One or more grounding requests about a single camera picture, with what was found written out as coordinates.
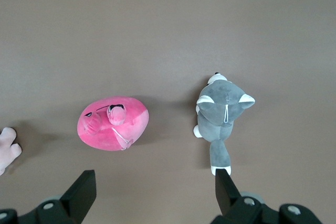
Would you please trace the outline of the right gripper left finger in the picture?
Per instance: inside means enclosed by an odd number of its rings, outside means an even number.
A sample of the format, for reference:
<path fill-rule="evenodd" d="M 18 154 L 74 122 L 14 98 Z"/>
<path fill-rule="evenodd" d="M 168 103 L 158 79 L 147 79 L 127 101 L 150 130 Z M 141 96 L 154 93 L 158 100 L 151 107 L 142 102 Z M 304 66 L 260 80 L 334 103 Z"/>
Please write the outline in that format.
<path fill-rule="evenodd" d="M 84 171 L 58 200 L 48 200 L 27 214 L 19 223 L 82 223 L 97 196 L 96 175 Z"/>

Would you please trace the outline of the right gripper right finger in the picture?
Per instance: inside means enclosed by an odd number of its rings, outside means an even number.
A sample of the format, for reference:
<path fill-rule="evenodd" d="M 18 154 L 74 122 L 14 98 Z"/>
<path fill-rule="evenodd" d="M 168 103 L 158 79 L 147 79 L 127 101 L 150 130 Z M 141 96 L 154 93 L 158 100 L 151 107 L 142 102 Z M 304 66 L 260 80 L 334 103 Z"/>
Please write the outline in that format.
<path fill-rule="evenodd" d="M 215 175 L 216 199 L 221 215 L 215 223 L 278 223 L 279 213 L 253 196 L 242 196 L 225 169 Z"/>

